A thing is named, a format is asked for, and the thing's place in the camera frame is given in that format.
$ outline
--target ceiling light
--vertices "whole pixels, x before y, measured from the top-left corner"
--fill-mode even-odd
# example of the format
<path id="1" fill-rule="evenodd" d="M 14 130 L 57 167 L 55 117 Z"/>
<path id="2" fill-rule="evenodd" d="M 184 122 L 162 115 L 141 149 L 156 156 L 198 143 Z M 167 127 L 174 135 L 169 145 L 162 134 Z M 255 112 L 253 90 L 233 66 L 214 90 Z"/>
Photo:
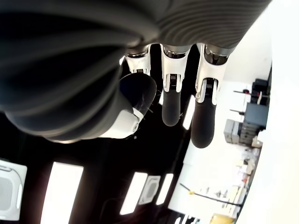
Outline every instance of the ceiling light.
<path id="1" fill-rule="evenodd" d="M 121 215 L 126 215 L 134 212 L 147 176 L 148 175 L 146 173 L 134 173 L 126 198 L 121 207 Z"/>
<path id="2" fill-rule="evenodd" d="M 41 224 L 68 224 L 83 167 L 54 162 L 43 204 Z"/>
<path id="3" fill-rule="evenodd" d="M 186 111 L 186 115 L 185 115 L 185 118 L 184 118 L 184 121 L 183 121 L 183 127 L 186 130 L 189 130 L 189 128 L 190 128 L 190 124 L 191 124 L 191 121 L 192 121 L 194 110 L 195 110 L 195 97 L 193 95 L 191 95 L 190 100 L 189 100 L 189 104 L 188 104 L 188 108 L 187 108 L 187 111 Z"/>
<path id="4" fill-rule="evenodd" d="M 124 59 L 125 59 L 125 56 L 123 56 L 123 57 L 120 59 L 120 65 L 122 65 Z"/>
<path id="5" fill-rule="evenodd" d="M 160 205 L 164 203 L 172 178 L 173 178 L 173 174 L 166 174 L 156 205 Z"/>
<path id="6" fill-rule="evenodd" d="M 159 99 L 159 104 L 163 105 L 163 90 L 161 92 L 161 96 L 160 96 L 160 99 Z"/>
<path id="7" fill-rule="evenodd" d="M 179 221 L 181 221 L 181 217 L 178 217 L 174 224 L 179 224 Z"/>
<path id="8" fill-rule="evenodd" d="M 185 215 L 183 218 L 182 224 L 186 224 L 187 218 L 188 218 L 188 215 Z"/>

